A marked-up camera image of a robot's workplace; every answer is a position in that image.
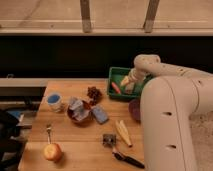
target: bowl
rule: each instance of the bowl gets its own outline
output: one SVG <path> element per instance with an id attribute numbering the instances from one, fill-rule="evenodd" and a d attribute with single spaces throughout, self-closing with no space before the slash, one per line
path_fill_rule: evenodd
<path id="1" fill-rule="evenodd" d="M 132 94 L 125 94 L 125 86 L 120 86 L 120 82 L 123 78 L 129 74 L 131 68 L 123 67 L 110 67 L 109 77 L 107 84 L 107 94 L 111 99 L 121 100 L 121 101 L 131 101 L 135 98 L 140 98 L 141 92 L 146 85 L 146 83 L 153 78 L 152 75 L 147 75 L 142 83 L 136 83 Z M 121 94 L 115 92 L 112 88 L 111 83 L 114 82 L 120 89 Z"/>
<path id="2" fill-rule="evenodd" d="M 80 121 L 75 119 L 75 117 L 73 117 L 74 110 L 71 110 L 69 106 L 68 106 L 68 109 L 67 109 L 67 115 L 73 123 L 75 123 L 77 125 L 81 125 L 81 126 L 86 126 L 93 120 L 93 116 L 92 116 L 92 113 L 91 113 L 90 104 L 87 103 L 84 100 L 82 100 L 82 102 L 83 102 L 84 111 L 89 112 L 88 115 L 84 119 L 82 119 Z"/>

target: apple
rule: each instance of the apple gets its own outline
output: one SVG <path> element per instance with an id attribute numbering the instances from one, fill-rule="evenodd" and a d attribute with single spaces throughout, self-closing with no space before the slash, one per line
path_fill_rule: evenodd
<path id="1" fill-rule="evenodd" d="M 57 162 L 62 157 L 62 151 L 58 144 L 50 143 L 44 147 L 44 158 L 46 160 Z"/>

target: wooden table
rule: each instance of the wooden table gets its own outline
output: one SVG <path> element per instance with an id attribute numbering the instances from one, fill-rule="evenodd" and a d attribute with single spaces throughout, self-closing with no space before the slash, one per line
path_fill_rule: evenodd
<path id="1" fill-rule="evenodd" d="M 89 101 L 87 88 L 96 86 L 103 93 L 99 103 L 108 113 L 109 121 L 99 125 L 95 120 L 87 127 L 76 126 L 67 116 L 67 103 L 70 97 Z M 128 112 L 128 102 L 111 100 L 106 94 L 107 80 L 51 81 L 48 83 L 36 119 L 33 123 L 19 171 L 132 171 L 141 170 L 125 162 L 117 161 L 110 148 L 102 145 L 104 133 L 116 133 L 117 147 L 126 155 L 144 162 L 141 126 Z M 64 111 L 51 112 L 45 102 L 48 93 L 59 92 L 62 95 Z M 116 120 L 124 120 L 133 147 L 129 148 L 118 135 Z M 52 141 L 58 143 L 64 152 L 57 164 L 43 157 L 43 148 L 47 144 L 46 124 L 52 124 Z"/>

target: green plastic bin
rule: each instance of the green plastic bin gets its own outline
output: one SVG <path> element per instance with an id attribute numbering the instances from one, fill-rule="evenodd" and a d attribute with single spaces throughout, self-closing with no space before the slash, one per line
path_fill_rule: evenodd
<path id="1" fill-rule="evenodd" d="M 122 67 L 110 67 L 109 70 L 109 78 L 108 78 L 108 85 L 107 85 L 107 94 L 112 99 L 118 99 L 118 100 L 125 100 L 129 101 L 135 98 L 139 98 L 141 96 L 142 89 L 144 85 L 153 77 L 151 75 L 147 76 L 143 83 L 137 83 L 135 84 L 134 90 L 132 94 L 125 94 L 125 86 L 120 86 L 120 82 L 123 80 L 123 78 L 129 74 L 130 68 L 122 68 Z M 118 94 L 115 92 L 115 90 L 111 86 L 111 82 L 115 82 L 117 86 L 121 90 L 121 94 Z"/>

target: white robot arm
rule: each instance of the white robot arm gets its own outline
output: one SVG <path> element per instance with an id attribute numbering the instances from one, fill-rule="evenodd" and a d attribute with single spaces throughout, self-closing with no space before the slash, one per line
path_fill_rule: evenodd
<path id="1" fill-rule="evenodd" d="M 121 84 L 156 76 L 141 95 L 146 171 L 197 171 L 190 114 L 213 111 L 212 74 L 139 55 Z"/>

